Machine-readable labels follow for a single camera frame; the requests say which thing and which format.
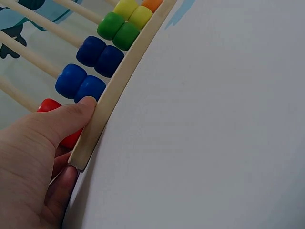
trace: abacus frame edge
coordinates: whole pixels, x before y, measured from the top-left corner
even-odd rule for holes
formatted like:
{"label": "abacus frame edge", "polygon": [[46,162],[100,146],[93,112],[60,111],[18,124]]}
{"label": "abacus frame edge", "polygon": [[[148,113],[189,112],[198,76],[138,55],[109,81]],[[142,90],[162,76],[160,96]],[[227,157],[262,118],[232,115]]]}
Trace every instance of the abacus frame edge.
{"label": "abacus frame edge", "polygon": [[177,0],[164,0],[125,55],[100,97],[90,122],[72,151],[68,164],[83,171],[134,70]]}

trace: hand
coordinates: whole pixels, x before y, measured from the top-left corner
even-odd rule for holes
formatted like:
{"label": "hand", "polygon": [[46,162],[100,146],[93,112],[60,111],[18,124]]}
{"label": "hand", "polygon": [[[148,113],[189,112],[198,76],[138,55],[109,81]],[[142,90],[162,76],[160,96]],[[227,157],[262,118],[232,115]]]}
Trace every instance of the hand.
{"label": "hand", "polygon": [[89,122],[95,106],[86,97],[0,130],[0,228],[61,227],[78,171],[67,165],[70,153],[58,145]]}

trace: abacus bead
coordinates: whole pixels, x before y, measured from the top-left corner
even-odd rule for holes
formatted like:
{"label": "abacus bead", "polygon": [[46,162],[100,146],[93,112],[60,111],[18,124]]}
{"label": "abacus bead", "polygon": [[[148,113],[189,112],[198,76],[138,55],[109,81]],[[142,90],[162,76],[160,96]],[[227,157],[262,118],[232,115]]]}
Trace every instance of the abacus bead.
{"label": "abacus bead", "polygon": [[52,111],[55,110],[56,108],[60,107],[61,104],[56,102],[53,99],[45,99],[42,101],[40,104],[37,112],[47,112],[47,111]]}
{"label": "abacus bead", "polygon": [[99,57],[95,70],[105,76],[112,77],[124,58],[124,53],[118,48],[108,45]]}
{"label": "abacus bead", "polygon": [[[39,106],[37,112],[48,112],[48,111],[52,111],[55,110],[57,108],[61,107],[61,104],[56,102],[53,99],[45,99],[42,101],[41,105]],[[68,149],[73,149],[78,138],[80,137],[82,132],[82,129],[80,129],[79,131],[75,132],[74,134],[66,137],[65,139],[63,139],[60,142],[61,146],[64,146]]]}
{"label": "abacus bead", "polygon": [[139,5],[135,0],[120,0],[119,3],[113,9],[113,12],[121,15],[125,19],[125,21],[128,21],[128,19],[138,6]]}
{"label": "abacus bead", "polygon": [[89,36],[79,48],[76,59],[85,66],[94,67],[106,43],[101,39]]}
{"label": "abacus bead", "polygon": [[82,129],[80,129],[79,131],[75,132],[74,134],[66,137],[65,139],[63,139],[61,141],[61,145],[68,149],[73,149],[77,143],[77,140],[79,139],[79,137],[81,135],[81,132],[82,132]]}
{"label": "abacus bead", "polygon": [[141,30],[144,28],[152,15],[153,12],[149,8],[145,6],[139,6],[130,16],[129,22],[135,24],[135,26]]}
{"label": "abacus bead", "polygon": [[163,0],[144,0],[142,6],[149,8],[153,13],[158,9]]}
{"label": "abacus bead", "polygon": [[56,81],[55,89],[67,99],[73,99],[86,77],[87,73],[84,69],[70,63],[62,70]]}
{"label": "abacus bead", "polygon": [[125,20],[121,15],[110,12],[99,24],[97,33],[104,39],[111,41],[124,23]]}
{"label": "abacus bead", "polygon": [[119,49],[127,51],[139,34],[140,30],[134,24],[126,22],[114,36],[112,42]]}
{"label": "abacus bead", "polygon": [[82,82],[77,94],[74,97],[74,101],[78,103],[83,97],[86,96],[91,96],[98,101],[105,88],[106,84],[102,80],[93,75],[88,75],[84,82]]}

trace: fingernail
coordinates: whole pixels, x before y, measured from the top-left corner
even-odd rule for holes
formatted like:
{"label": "fingernail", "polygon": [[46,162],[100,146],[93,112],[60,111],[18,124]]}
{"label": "fingernail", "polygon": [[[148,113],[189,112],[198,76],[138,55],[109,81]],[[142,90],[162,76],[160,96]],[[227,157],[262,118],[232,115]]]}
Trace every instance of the fingernail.
{"label": "fingernail", "polygon": [[91,96],[86,96],[79,101],[79,104],[83,104],[88,107],[95,107],[97,102],[96,102],[95,98],[93,98]]}

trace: wooden rod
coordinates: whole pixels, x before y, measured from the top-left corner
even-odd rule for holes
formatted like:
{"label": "wooden rod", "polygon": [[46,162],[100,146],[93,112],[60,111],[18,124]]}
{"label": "wooden rod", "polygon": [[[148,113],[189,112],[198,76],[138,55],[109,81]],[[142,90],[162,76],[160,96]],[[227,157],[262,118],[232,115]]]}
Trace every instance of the wooden rod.
{"label": "wooden rod", "polygon": [[27,61],[31,62],[53,78],[57,79],[61,73],[61,69],[52,65],[49,61],[45,60],[38,54],[34,53],[30,48],[25,47],[24,45],[20,44],[15,39],[11,38],[5,32],[0,30],[0,42],[14,52],[18,53]]}
{"label": "wooden rod", "polygon": [[52,33],[64,39],[65,41],[72,44],[76,48],[79,48],[83,43],[81,39],[77,38],[75,35],[64,30],[59,25],[42,17],[41,15],[37,14],[34,11],[29,10],[28,8],[20,5],[19,3],[14,2],[13,0],[0,0],[0,3],[3,4],[4,6],[9,7],[13,11],[18,12],[19,14],[23,15],[24,17],[33,21],[34,23],[44,27],[46,30],[51,31]]}
{"label": "wooden rod", "polygon": [[36,112],[39,105],[32,99],[27,97],[22,91],[14,87],[3,76],[0,76],[0,89],[4,91],[9,97],[25,107],[30,112]]}
{"label": "wooden rod", "polygon": [[87,18],[88,20],[94,22],[95,24],[100,24],[103,20],[103,17],[92,12],[91,10],[81,6],[80,4],[72,1],[72,0],[54,0],[54,2],[70,9],[71,11],[78,13],[79,15]]}

